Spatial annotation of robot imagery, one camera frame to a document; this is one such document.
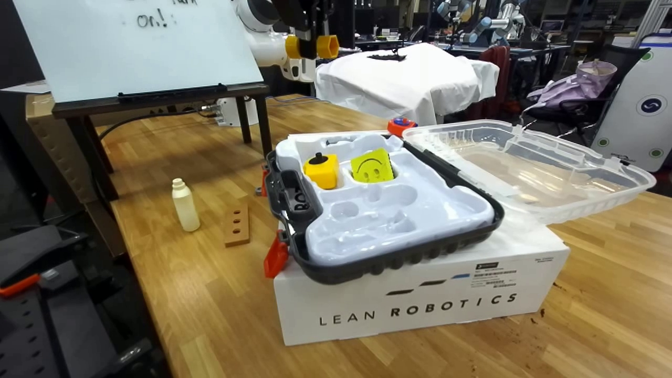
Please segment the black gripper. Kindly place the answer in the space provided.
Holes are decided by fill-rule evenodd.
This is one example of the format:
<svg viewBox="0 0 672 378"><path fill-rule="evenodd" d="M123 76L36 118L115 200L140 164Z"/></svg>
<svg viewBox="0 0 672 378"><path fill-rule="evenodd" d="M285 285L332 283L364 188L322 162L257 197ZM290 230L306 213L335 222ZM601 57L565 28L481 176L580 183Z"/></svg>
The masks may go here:
<svg viewBox="0 0 672 378"><path fill-rule="evenodd" d="M335 0L273 0L279 16L296 28L298 51L303 59L315 59L313 25L322 25L335 11Z"/></svg>

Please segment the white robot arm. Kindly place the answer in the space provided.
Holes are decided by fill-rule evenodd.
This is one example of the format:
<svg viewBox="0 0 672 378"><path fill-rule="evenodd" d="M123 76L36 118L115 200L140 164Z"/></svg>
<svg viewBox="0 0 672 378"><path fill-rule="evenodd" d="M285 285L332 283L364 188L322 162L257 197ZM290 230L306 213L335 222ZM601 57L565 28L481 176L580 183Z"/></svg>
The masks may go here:
<svg viewBox="0 0 672 378"><path fill-rule="evenodd" d="M330 28L335 0L231 0L258 68L277 68L286 80L313 83L318 62L341 52Z"/></svg>

